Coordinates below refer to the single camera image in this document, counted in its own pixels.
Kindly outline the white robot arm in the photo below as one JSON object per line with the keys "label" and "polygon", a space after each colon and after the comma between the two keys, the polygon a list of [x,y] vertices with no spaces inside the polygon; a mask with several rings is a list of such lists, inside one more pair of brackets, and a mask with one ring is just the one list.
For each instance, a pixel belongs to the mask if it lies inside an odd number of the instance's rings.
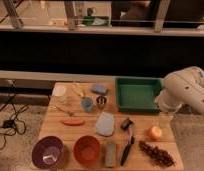
{"label": "white robot arm", "polygon": [[204,116],[204,71],[191,66],[167,74],[163,78],[163,89],[154,102],[160,110],[160,128],[165,128],[183,105]]}

